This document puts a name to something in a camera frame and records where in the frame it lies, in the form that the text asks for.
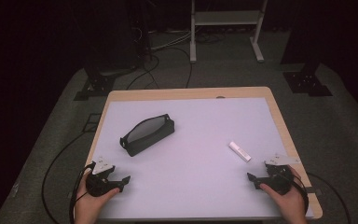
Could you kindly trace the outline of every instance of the gray carpet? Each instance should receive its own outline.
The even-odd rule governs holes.
[[[340,193],[358,223],[358,104],[346,91],[339,76],[321,65],[317,77],[333,93],[329,97],[293,94],[282,71],[297,70],[297,65],[281,66],[280,60],[289,33],[263,32],[259,39],[265,57],[257,63],[249,43],[250,34],[226,35],[212,45],[197,45],[198,61],[193,64],[189,88],[267,86],[271,88],[307,171],[321,176]],[[158,46],[176,38],[153,35]],[[188,44],[177,48],[188,52]],[[155,54],[158,67],[152,71],[161,89],[184,88],[190,65],[183,52],[167,49]],[[156,61],[147,63],[153,67]],[[142,69],[119,77],[114,90],[125,90]],[[90,113],[102,113],[105,97],[73,101],[87,80],[84,70],[74,74],[52,111],[28,161],[18,178],[18,190],[10,194],[0,211],[0,223],[53,223],[44,210],[41,187],[45,172],[56,155],[82,132]],[[131,89],[155,89],[150,76],[139,78]],[[68,223],[69,192],[85,164],[93,133],[84,133],[70,145],[52,166],[46,182],[46,202],[60,223]],[[318,197],[324,216],[311,223],[346,223],[342,205],[333,191],[310,177],[320,189]],[[264,223],[284,223],[268,220]]]

